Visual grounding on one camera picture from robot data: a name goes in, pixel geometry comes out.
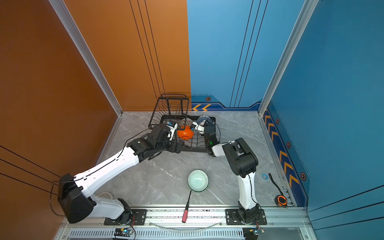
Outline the orange bowl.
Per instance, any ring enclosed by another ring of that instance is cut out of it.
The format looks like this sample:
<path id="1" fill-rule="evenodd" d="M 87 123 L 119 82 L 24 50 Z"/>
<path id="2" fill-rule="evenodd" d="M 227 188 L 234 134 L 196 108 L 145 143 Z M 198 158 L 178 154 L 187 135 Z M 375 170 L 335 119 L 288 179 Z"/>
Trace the orange bowl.
<path id="1" fill-rule="evenodd" d="M 177 135 L 182 140 L 191 140 L 194 136 L 194 132 L 190 129 L 189 126 L 185 126 L 184 130 L 177 131 Z"/>

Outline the blue triangle patterned bowl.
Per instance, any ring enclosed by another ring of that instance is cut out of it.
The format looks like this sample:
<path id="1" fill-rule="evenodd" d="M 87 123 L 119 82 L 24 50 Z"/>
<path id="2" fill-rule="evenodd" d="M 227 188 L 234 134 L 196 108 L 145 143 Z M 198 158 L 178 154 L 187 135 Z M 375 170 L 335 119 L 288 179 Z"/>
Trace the blue triangle patterned bowl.
<path id="1" fill-rule="evenodd" d="M 207 123 L 207 124 L 214 124 L 214 121 L 208 117 L 208 116 L 200 116 L 197 120 L 196 120 L 196 123 L 198 125 L 201 125 L 202 123 Z"/>

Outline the mint green bowl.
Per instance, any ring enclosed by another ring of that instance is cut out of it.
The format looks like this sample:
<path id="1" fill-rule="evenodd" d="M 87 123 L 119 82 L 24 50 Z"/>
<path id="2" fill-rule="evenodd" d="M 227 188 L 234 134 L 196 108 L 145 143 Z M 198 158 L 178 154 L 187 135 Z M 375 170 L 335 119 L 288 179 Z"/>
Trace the mint green bowl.
<path id="1" fill-rule="evenodd" d="M 188 185 L 194 192 L 203 192 L 209 186 L 208 175 L 202 170 L 194 170 L 188 176 Z"/>

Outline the beige brown patterned bowl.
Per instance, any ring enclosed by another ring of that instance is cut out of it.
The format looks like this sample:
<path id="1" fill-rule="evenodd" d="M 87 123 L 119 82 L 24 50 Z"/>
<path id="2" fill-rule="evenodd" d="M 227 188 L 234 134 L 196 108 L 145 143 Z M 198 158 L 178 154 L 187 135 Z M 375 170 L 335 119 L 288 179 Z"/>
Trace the beige brown patterned bowl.
<path id="1" fill-rule="evenodd" d="M 185 126 L 188 126 L 190 127 L 192 124 L 193 124 L 194 120 L 192 120 L 191 118 L 187 117 L 187 118 L 182 118 L 180 121 L 179 121 L 179 126 L 181 128 L 184 128 Z"/>

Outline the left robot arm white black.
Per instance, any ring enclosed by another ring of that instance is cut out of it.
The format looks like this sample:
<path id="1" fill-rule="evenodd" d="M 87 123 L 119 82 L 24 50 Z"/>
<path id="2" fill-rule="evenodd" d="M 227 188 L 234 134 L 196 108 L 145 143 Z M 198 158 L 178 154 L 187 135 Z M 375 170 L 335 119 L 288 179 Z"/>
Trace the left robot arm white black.
<path id="1" fill-rule="evenodd" d="M 105 218 L 120 225 L 132 222 L 133 213 L 124 199 L 98 197 L 95 192 L 128 168 L 151 160 L 163 151 L 179 154 L 183 141 L 176 140 L 178 124 L 157 124 L 140 138 L 126 142 L 123 149 L 95 167 L 75 176 L 63 175 L 58 181 L 58 202 L 70 224 L 90 218 Z"/>

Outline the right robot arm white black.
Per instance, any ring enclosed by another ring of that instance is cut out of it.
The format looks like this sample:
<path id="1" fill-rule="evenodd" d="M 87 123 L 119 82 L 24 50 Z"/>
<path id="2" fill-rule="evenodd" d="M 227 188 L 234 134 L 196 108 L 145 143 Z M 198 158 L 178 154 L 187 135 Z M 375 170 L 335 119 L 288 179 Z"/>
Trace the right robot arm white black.
<path id="1" fill-rule="evenodd" d="M 203 136 L 208 154 L 212 157 L 226 157 L 232 172 L 238 177 L 238 213 L 241 221 L 246 225 L 255 224 L 262 211 L 255 193 L 255 173 L 259 164 L 256 155 L 243 138 L 220 143 L 215 124 L 206 124 Z"/>

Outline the beige masking tape roll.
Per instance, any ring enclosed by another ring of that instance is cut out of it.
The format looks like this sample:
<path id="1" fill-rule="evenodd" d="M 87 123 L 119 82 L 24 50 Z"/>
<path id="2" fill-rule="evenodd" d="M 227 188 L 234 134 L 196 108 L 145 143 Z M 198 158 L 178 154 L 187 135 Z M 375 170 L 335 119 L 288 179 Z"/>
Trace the beige masking tape roll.
<path id="1" fill-rule="evenodd" d="M 102 192 L 102 193 L 98 194 L 98 197 L 99 198 L 104 198 L 104 199 L 109 199 L 109 200 L 114 200 L 115 199 L 113 194 L 110 193 L 110 192 Z"/>

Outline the green circuit board left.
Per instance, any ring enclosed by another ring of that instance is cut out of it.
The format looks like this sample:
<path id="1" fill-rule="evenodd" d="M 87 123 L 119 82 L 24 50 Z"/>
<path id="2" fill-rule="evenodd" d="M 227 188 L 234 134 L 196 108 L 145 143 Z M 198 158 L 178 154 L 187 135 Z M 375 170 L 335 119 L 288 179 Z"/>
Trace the green circuit board left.
<path id="1" fill-rule="evenodd" d="M 131 228 L 116 228 L 114 231 L 114 238 L 131 238 L 135 236 L 135 231 Z"/>

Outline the circuit board right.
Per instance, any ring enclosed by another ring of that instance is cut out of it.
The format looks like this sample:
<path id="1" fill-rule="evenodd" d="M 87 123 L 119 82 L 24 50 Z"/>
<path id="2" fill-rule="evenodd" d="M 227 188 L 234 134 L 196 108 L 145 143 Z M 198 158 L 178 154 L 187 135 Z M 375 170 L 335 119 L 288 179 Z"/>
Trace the circuit board right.
<path id="1" fill-rule="evenodd" d="M 259 235 L 264 234 L 265 230 L 257 225 L 256 227 L 243 228 L 245 240 L 258 240 Z"/>

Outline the red handled screwdriver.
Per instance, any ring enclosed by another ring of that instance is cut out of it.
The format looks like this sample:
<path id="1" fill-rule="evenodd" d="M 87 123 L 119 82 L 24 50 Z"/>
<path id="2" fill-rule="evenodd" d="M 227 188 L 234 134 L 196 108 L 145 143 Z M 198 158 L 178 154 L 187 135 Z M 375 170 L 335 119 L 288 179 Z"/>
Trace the red handled screwdriver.
<path id="1" fill-rule="evenodd" d="M 182 223 L 183 224 L 185 224 L 187 222 L 187 219 L 188 219 L 188 212 L 189 212 L 191 194 L 192 194 L 192 190 L 190 190 L 188 201 L 187 201 L 184 213 L 183 213 L 183 217 L 182 217 Z"/>

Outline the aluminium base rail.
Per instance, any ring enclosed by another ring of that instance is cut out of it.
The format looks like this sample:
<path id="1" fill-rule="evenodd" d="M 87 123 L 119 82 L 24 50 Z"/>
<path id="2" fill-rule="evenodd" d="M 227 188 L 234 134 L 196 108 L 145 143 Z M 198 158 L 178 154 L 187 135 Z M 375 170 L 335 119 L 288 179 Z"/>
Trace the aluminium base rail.
<path id="1" fill-rule="evenodd" d="M 261 207 L 245 225 L 233 206 L 147 205 L 134 207 L 127 225 L 105 218 L 77 224 L 63 220 L 56 240 L 315 240 L 303 208 Z"/>

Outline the aluminium corner post left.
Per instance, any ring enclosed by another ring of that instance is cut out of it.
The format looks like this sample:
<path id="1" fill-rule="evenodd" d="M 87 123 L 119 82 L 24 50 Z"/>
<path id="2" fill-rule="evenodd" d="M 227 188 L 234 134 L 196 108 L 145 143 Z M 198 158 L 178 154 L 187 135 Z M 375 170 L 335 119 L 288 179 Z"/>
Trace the aluminium corner post left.
<path id="1" fill-rule="evenodd" d="M 62 0 L 49 0 L 55 13 L 59 17 L 61 23 L 65 27 L 71 40 L 75 44 L 78 52 L 81 54 L 83 60 L 87 64 L 89 70 L 93 74 L 104 95 L 112 106 L 113 110 L 118 117 L 123 115 L 123 109 L 119 104 L 115 94 L 112 91 L 105 75 L 103 74 L 99 64 L 97 63 L 91 49 L 89 48 L 85 38 L 83 37 L 79 27 L 77 26 L 74 18 L 72 17 L 67 5 Z"/>

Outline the aluminium corner post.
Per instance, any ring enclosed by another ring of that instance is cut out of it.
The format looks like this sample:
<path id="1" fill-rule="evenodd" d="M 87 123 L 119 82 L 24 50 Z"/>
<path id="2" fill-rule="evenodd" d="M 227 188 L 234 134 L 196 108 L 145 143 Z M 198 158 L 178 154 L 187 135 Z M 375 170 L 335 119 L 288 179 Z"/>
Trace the aluminium corner post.
<path id="1" fill-rule="evenodd" d="M 78 52 L 81 54 L 83 60 L 87 64 L 89 70 L 93 74 L 104 95 L 112 106 L 113 110 L 118 117 L 123 115 L 123 109 L 119 104 L 115 94 L 112 91 L 105 75 L 103 74 L 99 64 L 97 63 L 91 49 L 89 48 L 85 38 L 83 37 L 79 27 L 77 26 L 74 18 L 72 17 L 67 5 L 62 0 L 49 0 L 55 13 L 59 17 L 61 23 L 65 27 L 71 40 L 75 44 Z"/>
<path id="2" fill-rule="evenodd" d="M 299 13 L 299 16 L 295 22 L 293 30 L 275 69 L 275 72 L 271 78 L 271 81 L 267 87 L 263 100 L 258 110 L 259 117 L 262 117 L 267 110 L 269 103 L 286 71 L 286 68 L 297 48 L 298 43 L 313 15 L 313 12 L 318 4 L 319 0 L 306 0 Z"/>

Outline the aluminium corner post right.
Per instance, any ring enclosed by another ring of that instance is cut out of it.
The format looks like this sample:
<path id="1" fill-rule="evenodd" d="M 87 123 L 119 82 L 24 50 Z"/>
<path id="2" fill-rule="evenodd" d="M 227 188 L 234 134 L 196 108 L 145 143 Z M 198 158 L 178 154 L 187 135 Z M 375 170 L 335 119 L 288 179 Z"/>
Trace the aluminium corner post right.
<path id="1" fill-rule="evenodd" d="M 293 30 L 275 69 L 275 72 L 271 78 L 271 81 L 267 87 L 263 100 L 258 110 L 259 117 L 262 117 L 267 110 L 269 103 L 286 71 L 286 68 L 297 48 L 298 43 L 313 15 L 313 12 L 318 4 L 319 0 L 306 0 L 299 13 L 299 16 L 295 22 Z"/>

